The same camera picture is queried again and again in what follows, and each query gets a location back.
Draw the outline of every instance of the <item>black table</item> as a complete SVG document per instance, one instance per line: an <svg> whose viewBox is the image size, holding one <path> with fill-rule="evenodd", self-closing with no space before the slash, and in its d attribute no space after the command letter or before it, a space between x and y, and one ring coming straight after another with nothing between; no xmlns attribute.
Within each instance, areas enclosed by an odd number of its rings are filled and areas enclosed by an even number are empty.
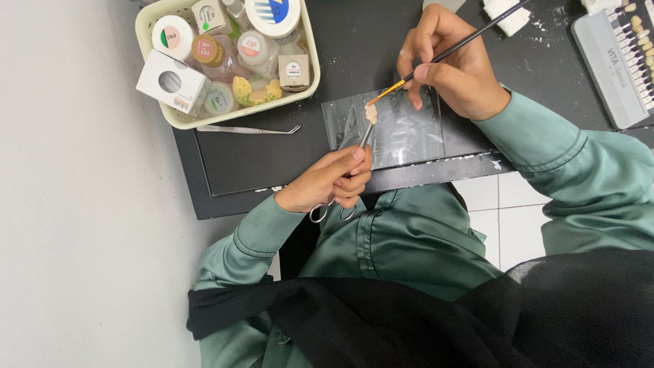
<svg viewBox="0 0 654 368"><path fill-rule="evenodd" d="M422 0L306 3L322 73L318 90L308 99L226 124L302 129L292 136L173 129L198 219L248 212L272 187L290 183L327 153L320 104L392 85L398 51L422 6ZM457 14L479 28L489 21L480 4L467 0ZM535 0L527 7L533 19L516 36L509 39L499 29L483 36L497 79L582 129L613 130L570 32L572 21L585 14L579 0ZM653 123L650 118L621 133L654 147ZM447 106L443 138L446 157L375 171L366 192L514 171L479 129Z"/></svg>

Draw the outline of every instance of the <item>plastic basket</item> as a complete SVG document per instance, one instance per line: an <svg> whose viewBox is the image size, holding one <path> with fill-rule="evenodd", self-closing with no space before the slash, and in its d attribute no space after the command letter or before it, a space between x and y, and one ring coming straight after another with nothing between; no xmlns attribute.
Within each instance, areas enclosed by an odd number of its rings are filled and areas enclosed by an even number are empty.
<svg viewBox="0 0 654 368"><path fill-rule="evenodd" d="M152 27L154 24L165 15L177 15L184 18L191 26L196 27L195 17L191 12L191 5L196 3L197 0L160 0L154 4L148 5L141 9L139 15L136 17L136 38L139 40L141 47L141 54L143 60L148 58L152 50ZM213 124L225 120L234 119L237 117L244 117L245 115L258 113L272 109L277 106L285 105L294 101L302 100L303 98L310 97L318 88L320 82L320 62L318 61L318 53L316 52L316 42L313 39L313 30L309 21L309 14L307 14L307 7L304 0L300 0L301 10L301 24L304 27L304 32L307 36L307 44L309 46L309 53L311 58L311 65L313 66L313 83L308 90L298 92L287 97L280 98L275 101L262 103L254 107L247 107L238 111L234 111L225 115L203 119L184 114L162 102L159 106L162 108L163 116L170 123L178 129L193 129L198 126Z"/></svg>

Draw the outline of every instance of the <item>small cardboard box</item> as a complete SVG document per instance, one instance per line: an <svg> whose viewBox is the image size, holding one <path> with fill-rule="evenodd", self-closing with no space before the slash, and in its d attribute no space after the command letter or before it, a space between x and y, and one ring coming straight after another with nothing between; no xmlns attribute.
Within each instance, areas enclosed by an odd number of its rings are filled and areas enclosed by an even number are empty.
<svg viewBox="0 0 654 368"><path fill-rule="evenodd" d="M301 92L309 89L311 68L309 55L280 55L279 84L283 90Z"/></svg>
<svg viewBox="0 0 654 368"><path fill-rule="evenodd" d="M152 50L136 89L183 113L197 116L211 80L190 66Z"/></svg>
<svg viewBox="0 0 654 368"><path fill-rule="evenodd" d="M196 17L200 34L229 35L230 38L234 38L231 36L232 23L227 12L222 8L220 0L200 0L191 6L191 11Z"/></svg>

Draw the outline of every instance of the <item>gold jar lid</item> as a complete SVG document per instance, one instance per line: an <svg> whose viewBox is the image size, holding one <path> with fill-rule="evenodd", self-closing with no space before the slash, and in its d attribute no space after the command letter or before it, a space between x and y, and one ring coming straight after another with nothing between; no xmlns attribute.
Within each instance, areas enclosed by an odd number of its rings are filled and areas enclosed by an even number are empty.
<svg viewBox="0 0 654 368"><path fill-rule="evenodd" d="M219 67L225 61L225 47L210 35L198 35L193 39L193 57L208 67Z"/></svg>

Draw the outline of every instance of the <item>tweezers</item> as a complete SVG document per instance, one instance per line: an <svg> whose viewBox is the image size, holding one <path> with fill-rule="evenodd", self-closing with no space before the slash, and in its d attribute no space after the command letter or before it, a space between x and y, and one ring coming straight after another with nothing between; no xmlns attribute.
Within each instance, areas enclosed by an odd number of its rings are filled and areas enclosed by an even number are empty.
<svg viewBox="0 0 654 368"><path fill-rule="evenodd" d="M225 133L241 133L241 134L293 134L300 129L300 125L291 129L288 132L280 132L277 130L265 130L256 128L245 128L242 126L217 126L217 125L204 125L198 126L198 132L225 132Z"/></svg>

